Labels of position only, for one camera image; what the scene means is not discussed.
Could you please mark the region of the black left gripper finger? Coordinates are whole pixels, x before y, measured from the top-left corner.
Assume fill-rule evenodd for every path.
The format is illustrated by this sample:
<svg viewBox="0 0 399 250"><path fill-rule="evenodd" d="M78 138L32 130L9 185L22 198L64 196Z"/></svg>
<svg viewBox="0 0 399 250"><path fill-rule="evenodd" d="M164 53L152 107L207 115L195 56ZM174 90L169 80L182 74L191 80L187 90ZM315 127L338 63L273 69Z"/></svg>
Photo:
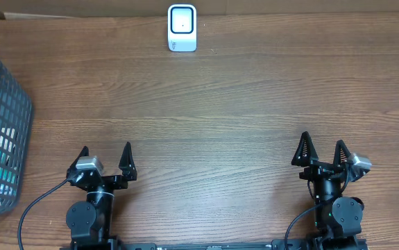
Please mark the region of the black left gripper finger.
<svg viewBox="0 0 399 250"><path fill-rule="evenodd" d="M127 181L136 181L137 180L137 170L133 160L133 154L131 149L131 143L127 142L123 153L121 155L121 159L119 161L119 169L122 171L122 176Z"/></svg>
<svg viewBox="0 0 399 250"><path fill-rule="evenodd" d="M85 157L85 156L89 156L89 149L87 146L84 146L83 149L81 150L81 152L79 153L79 155L77 156L77 158L75 159L75 164L77 164L78 160L81 157Z"/></svg>

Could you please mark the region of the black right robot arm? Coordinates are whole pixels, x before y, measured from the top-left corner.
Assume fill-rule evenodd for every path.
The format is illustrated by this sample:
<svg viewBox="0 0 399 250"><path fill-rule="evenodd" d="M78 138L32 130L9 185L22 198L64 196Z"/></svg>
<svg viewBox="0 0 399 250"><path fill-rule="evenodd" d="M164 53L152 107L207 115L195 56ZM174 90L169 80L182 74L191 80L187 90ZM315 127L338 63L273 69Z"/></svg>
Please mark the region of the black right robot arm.
<svg viewBox="0 0 399 250"><path fill-rule="evenodd" d="M289 248L289 234L295 223L313 212L318 232L303 240L304 249L366 249L365 241L357 239L362 231L364 203L357 197L345 197L343 193L349 183L370 172L370 159L350 152L344 141L339 140L333 162L322 162L305 131L291 164L303 168L299 178L307 181L314 206L292 220L285 233L285 248Z"/></svg>

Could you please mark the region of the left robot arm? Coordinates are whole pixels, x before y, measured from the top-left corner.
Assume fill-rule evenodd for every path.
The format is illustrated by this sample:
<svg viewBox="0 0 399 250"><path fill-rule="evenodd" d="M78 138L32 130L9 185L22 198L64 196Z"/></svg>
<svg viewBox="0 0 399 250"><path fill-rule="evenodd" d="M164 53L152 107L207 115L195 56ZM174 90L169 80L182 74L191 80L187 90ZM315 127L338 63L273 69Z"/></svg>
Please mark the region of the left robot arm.
<svg viewBox="0 0 399 250"><path fill-rule="evenodd" d="M66 214L71 231L70 249L124 249L122 241L112 236L111 223L114 191L125 190L137 179L132 148L126 143L122 152L120 174L103 175L103 165L97 156L90 156L83 147L67 170L70 185L86 191L86 200L74 203Z"/></svg>

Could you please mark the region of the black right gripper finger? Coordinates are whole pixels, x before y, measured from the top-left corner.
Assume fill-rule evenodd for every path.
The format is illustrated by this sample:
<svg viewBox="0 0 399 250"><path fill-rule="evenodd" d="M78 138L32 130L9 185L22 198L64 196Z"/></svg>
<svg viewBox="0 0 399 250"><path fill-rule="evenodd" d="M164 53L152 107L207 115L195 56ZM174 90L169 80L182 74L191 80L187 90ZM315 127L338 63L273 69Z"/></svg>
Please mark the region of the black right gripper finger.
<svg viewBox="0 0 399 250"><path fill-rule="evenodd" d="M295 166L310 166L318 160L319 157L312 143L312 139L309 133L305 131L301 134L300 142L291 164Z"/></svg>
<svg viewBox="0 0 399 250"><path fill-rule="evenodd" d="M338 140L335 146L333 165L340 167L348 161L351 152L348 150L343 140Z"/></svg>

